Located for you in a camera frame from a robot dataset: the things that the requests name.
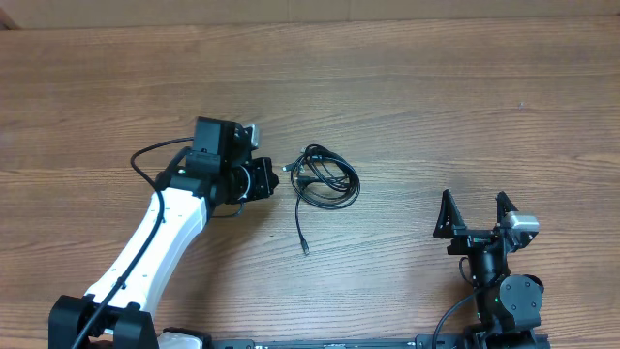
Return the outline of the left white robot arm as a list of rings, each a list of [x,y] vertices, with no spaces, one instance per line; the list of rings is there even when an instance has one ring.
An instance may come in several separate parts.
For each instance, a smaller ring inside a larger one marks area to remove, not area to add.
[[[80,297],[60,297],[48,316],[51,349],[210,348],[210,335],[182,328],[156,333],[153,314],[190,243],[220,205],[271,196],[279,183],[255,124],[200,117],[193,136],[147,181],[153,188],[139,226],[103,276]]]

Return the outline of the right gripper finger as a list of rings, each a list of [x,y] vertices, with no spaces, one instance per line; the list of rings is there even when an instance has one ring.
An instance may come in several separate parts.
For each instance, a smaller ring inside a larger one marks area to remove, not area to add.
[[[495,200],[497,217],[496,225],[498,227],[511,228],[513,226],[514,214],[518,212],[518,209],[504,191],[500,191],[496,195]]]
[[[455,238],[466,230],[466,224],[449,189],[442,193],[440,212],[433,232],[434,238]]]

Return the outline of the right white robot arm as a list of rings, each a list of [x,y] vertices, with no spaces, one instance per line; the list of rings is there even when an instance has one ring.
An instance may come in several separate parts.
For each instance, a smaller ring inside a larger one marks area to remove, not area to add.
[[[531,274],[512,275],[508,255],[527,247],[540,229],[538,219],[519,211],[508,195],[496,195],[496,223],[486,230],[467,227],[455,200],[442,193],[434,238],[447,239],[447,253],[469,266],[465,281],[472,293],[453,305],[439,320],[430,337],[432,348],[539,349],[548,348],[546,334],[535,333],[541,324],[544,286]],[[449,317],[468,301],[477,307],[477,325],[461,334],[442,335]]]

